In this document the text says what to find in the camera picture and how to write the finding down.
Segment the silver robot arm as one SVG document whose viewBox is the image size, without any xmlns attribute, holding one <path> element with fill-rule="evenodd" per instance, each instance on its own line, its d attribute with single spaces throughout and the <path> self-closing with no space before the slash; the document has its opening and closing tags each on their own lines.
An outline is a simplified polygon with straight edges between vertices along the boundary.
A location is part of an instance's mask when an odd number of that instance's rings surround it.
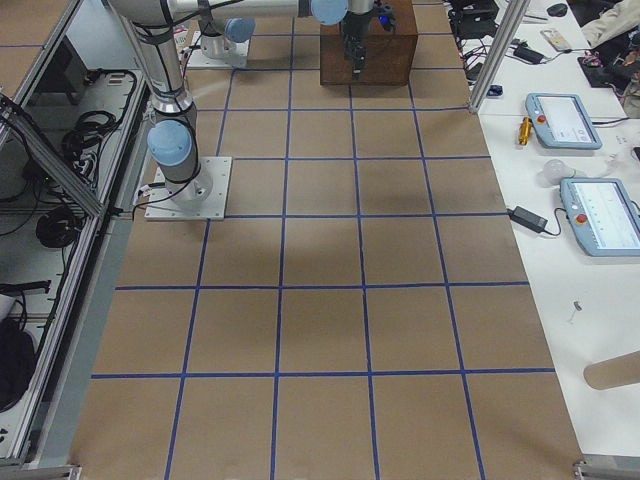
<svg viewBox="0 0 640 480">
<path fill-rule="evenodd" d="M 199 20 L 200 50 L 212 60 L 246 56 L 256 22 L 252 18 Z"/>
<path fill-rule="evenodd" d="M 175 26 L 191 19 L 203 35 L 242 44 L 264 17 L 313 17 L 324 26 L 339 25 L 346 56 L 360 73 L 366 53 L 364 37 L 373 19 L 386 31 L 396 27 L 390 5 L 382 1 L 114 1 L 151 89 L 157 122 L 147 147 L 164 183 L 145 203 L 152 220 L 221 220 L 232 160 L 203 156 L 196 140 L 197 108 L 188 91 L 174 41 Z"/>
</svg>

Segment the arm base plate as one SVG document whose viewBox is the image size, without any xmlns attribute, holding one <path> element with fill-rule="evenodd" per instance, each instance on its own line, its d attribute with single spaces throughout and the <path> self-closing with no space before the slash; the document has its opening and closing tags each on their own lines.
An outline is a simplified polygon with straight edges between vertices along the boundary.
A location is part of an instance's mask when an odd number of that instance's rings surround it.
<svg viewBox="0 0 640 480">
<path fill-rule="evenodd" d="M 184 190 L 169 183 L 150 192 L 144 217 L 149 221 L 223 220 L 232 169 L 231 157 L 199 158 L 200 172 Z"/>
<path fill-rule="evenodd" d="M 193 46 L 188 69 L 244 69 L 247 65 L 250 41 L 236 43 L 224 36 L 201 37 Z"/>
</svg>

